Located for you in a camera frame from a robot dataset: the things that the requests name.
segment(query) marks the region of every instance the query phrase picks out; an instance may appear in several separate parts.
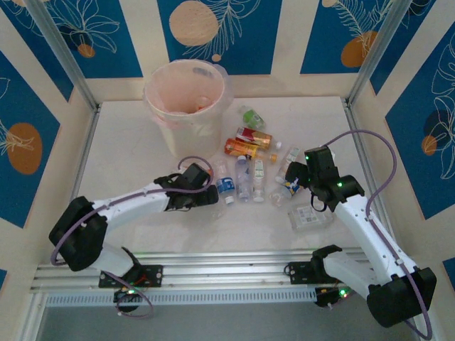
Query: metal frame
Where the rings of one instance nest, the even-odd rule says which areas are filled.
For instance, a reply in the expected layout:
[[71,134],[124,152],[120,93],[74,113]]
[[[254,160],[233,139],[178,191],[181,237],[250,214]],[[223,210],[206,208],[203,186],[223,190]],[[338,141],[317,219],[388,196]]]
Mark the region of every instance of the metal frame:
[[54,55],[57,57],[71,82],[80,91],[80,94],[87,105],[95,112],[98,103],[85,81],[82,70],[66,45],[65,40],[47,11],[46,6],[40,0],[23,0],[23,2],[27,6],[27,11],[40,29],[45,41],[50,46],[52,52],[54,52]]
[[401,20],[407,13],[411,3],[412,0],[394,1],[392,7],[390,8],[389,14],[385,18],[384,23],[382,24],[381,29],[379,30],[375,42],[371,46],[371,49],[368,52],[365,61],[360,67],[353,88],[349,92],[347,98],[347,103],[349,107],[352,107],[355,104],[363,88],[369,82],[371,75],[375,71],[375,68],[378,66],[380,59],[382,58],[385,50],[389,46],[390,41],[392,40],[393,36],[395,35],[395,32],[400,26]]
[[[344,249],[360,262],[367,262],[361,248]],[[142,264],[164,266],[161,289],[171,291],[247,288],[294,288],[284,274],[290,261],[309,261],[313,250],[217,252],[200,254],[135,254]],[[100,273],[85,269],[40,265],[32,282],[32,293],[75,293],[98,288]]]
[[100,104],[97,107],[97,110],[92,117],[92,121],[90,122],[90,128],[87,133],[87,138],[85,139],[84,149],[80,157],[79,167],[77,169],[73,189],[71,190],[70,200],[73,200],[75,197],[77,197],[77,194],[79,193],[79,188],[80,184],[82,183],[82,177],[84,175],[85,166],[87,165],[88,154],[90,152],[90,148],[92,147],[93,136],[95,136],[98,119],[100,119],[101,106],[102,104]]
[[[94,116],[87,134],[81,162],[78,168],[75,184],[71,193],[73,199],[79,190],[82,174],[87,163],[93,136],[99,118],[99,106],[88,87],[85,78],[69,51],[62,36],[59,34],[45,6],[39,0],[24,0],[33,20],[45,36],[46,41],[57,56],[60,64],[68,74],[73,84],[79,89],[83,99],[93,109]],[[370,53],[360,68],[353,89],[345,99],[346,117],[350,128],[357,129],[358,122],[353,113],[353,105],[381,59],[385,49],[397,30],[402,17],[412,0],[396,1],[384,21]],[[368,189],[377,189],[371,164],[365,149],[362,136],[353,136],[355,147],[360,158],[363,172],[367,179]],[[385,209],[384,200],[379,197],[374,202],[374,210],[381,222],[390,231],[390,219]],[[222,291],[232,289],[263,290],[280,292],[291,287],[289,277],[284,274],[284,266],[290,261],[308,261],[313,250],[296,251],[264,251],[264,252],[219,252],[201,254],[136,254],[143,264],[162,264],[165,266],[162,289],[174,293],[185,291]],[[360,248],[345,249],[351,257],[360,262],[367,262]],[[74,295],[81,292],[100,292],[106,290],[97,287],[99,273],[87,269],[73,273],[67,267],[55,268],[51,265],[38,266],[28,297],[28,310],[25,311],[17,340],[35,340],[43,316],[43,310],[49,295]]]

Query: white table surface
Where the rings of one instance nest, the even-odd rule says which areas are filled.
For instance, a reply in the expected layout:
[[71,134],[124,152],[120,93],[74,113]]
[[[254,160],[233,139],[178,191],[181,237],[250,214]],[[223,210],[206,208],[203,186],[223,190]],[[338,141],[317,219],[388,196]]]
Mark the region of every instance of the white table surface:
[[[349,130],[339,97],[236,99],[223,116],[225,128],[219,151],[209,160],[226,158],[231,172],[235,158],[226,156],[223,146],[242,125],[236,112],[242,104],[255,108],[266,121],[267,132],[283,143],[277,164],[267,165],[268,193],[277,186],[274,176],[289,145],[310,149]],[[331,150],[336,155],[340,175],[353,175],[366,189],[352,137],[335,142]],[[172,173],[177,162],[142,102],[105,102],[79,195],[97,200],[131,192]],[[309,199],[309,191],[301,190],[287,206]],[[279,251],[316,249],[329,244],[358,247],[350,231],[336,218],[326,228],[294,232],[287,207],[277,209],[268,198],[264,203],[237,201],[233,207],[224,207],[224,214],[215,219],[214,212],[222,209],[222,206],[208,206],[190,212],[152,214],[113,231],[107,240],[135,252]]]

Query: cream wall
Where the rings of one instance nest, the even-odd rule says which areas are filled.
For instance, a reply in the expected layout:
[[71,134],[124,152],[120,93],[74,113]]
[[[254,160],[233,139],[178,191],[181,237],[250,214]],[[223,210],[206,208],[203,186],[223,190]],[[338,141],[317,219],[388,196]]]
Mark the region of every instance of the cream wall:
[[[379,94],[375,96],[371,86],[367,86],[355,104],[353,111],[362,128],[376,131],[393,141],[385,115],[450,28],[454,17],[453,0],[438,0],[435,3]],[[365,140],[373,160],[375,177],[382,183],[390,174],[392,159],[382,143],[374,138]],[[430,266],[437,275],[438,284],[431,311],[439,316],[447,340],[453,340],[455,292],[442,261],[455,256],[455,206],[424,220],[400,157],[397,174],[384,196],[393,229],[403,249],[422,267]]]
[[76,91],[69,104],[65,101],[2,11],[0,50],[60,122],[26,226],[0,219],[0,268],[8,271],[0,297],[0,339],[6,341],[13,338],[37,264],[48,262],[48,233],[70,199],[92,114]]

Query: white robotic arm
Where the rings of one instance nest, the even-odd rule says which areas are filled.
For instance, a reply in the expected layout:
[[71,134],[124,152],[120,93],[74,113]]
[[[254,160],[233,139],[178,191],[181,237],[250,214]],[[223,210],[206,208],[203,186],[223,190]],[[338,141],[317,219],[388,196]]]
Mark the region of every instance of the white robotic arm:
[[[370,293],[368,288],[370,285],[384,285],[390,282],[393,276],[405,276],[405,273],[395,261],[391,251],[371,227],[365,213],[366,204],[366,197],[354,195],[353,197],[347,198],[346,202],[336,205],[334,213],[354,234],[355,239],[368,257],[374,271],[352,260],[344,252],[329,254],[323,260],[324,268],[329,276],[347,283],[356,293],[364,297],[364,299]],[[408,271],[414,272],[414,268],[417,265],[398,247],[374,212],[370,213],[370,218],[374,220],[388,242],[400,255]]]
[[[166,193],[147,194],[152,190],[158,190],[160,188],[162,188],[160,185],[151,183],[141,190],[136,190],[127,195],[107,200],[94,201],[93,208],[95,210],[103,206],[108,207],[103,212],[103,215],[107,219],[106,234],[109,234],[116,228],[121,227],[138,217],[164,212],[168,207],[169,202],[169,197]],[[115,202],[123,197],[134,196],[135,194],[141,193],[143,195],[121,202],[114,207],[110,207],[111,202]],[[99,271],[108,271],[118,277],[122,277],[133,267],[133,259],[125,250],[104,242],[100,255],[90,267]]]
[[203,185],[209,179],[209,173],[193,163],[183,174],[157,178],[126,195],[94,202],[75,198],[49,234],[55,245],[51,261],[60,265],[55,262],[60,253],[73,271],[92,267],[135,282],[144,275],[141,264],[127,249],[105,243],[106,235],[144,215],[217,203],[216,187]]
[[364,190],[353,176],[339,176],[327,146],[305,151],[305,159],[306,165],[296,162],[289,165],[286,180],[297,179],[300,186],[311,191],[311,204],[317,197],[324,203],[323,210],[330,208],[344,222],[373,270],[352,260],[336,245],[316,250],[309,264],[288,264],[289,270],[306,278],[299,279],[303,284],[324,279],[327,283],[336,279],[344,282],[366,299],[373,317],[384,327],[427,310],[436,286],[431,269],[419,269],[397,246],[374,212],[368,213],[370,203]]

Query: small bottle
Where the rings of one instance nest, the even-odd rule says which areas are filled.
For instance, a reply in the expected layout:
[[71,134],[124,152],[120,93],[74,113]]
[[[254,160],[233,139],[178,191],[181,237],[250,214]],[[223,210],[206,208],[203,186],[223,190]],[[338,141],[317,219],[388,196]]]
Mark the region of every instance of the small bottle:
[[234,139],[227,139],[225,144],[225,153],[232,156],[248,155],[250,158],[258,158],[264,161],[270,160],[272,163],[277,161],[277,154],[268,154],[267,152],[261,150],[258,146],[246,144]]
[[281,207],[287,200],[292,199],[292,196],[297,193],[300,186],[297,184],[299,179],[293,183],[287,182],[279,186],[276,190],[270,193],[269,198],[273,206]]
[[247,202],[251,197],[251,176],[250,163],[244,155],[237,157],[235,163],[235,177],[237,182],[237,197],[244,202]]
[[226,204],[234,202],[234,180],[230,176],[226,160],[217,160],[214,163],[216,174],[216,188],[220,197],[224,198]]
[[253,201],[264,202],[265,196],[264,161],[255,160],[255,174],[253,176]]
[[254,130],[263,130],[265,128],[264,120],[261,118],[261,116],[257,114],[257,112],[253,108],[247,105],[242,105],[238,109],[238,112],[239,114],[243,115],[243,121],[244,123],[246,123],[248,128]]
[[277,176],[275,176],[275,180],[278,183],[284,183],[286,181],[286,172],[287,168],[291,164],[291,162],[297,161],[301,155],[301,149],[296,146],[291,146],[286,155],[283,157],[282,162],[279,164],[279,170]]
[[276,150],[279,150],[282,147],[282,143],[280,141],[275,141],[272,135],[249,128],[241,127],[237,129],[235,139],[237,141],[246,142],[247,144],[254,144],[265,150],[268,150],[270,146],[273,146]]

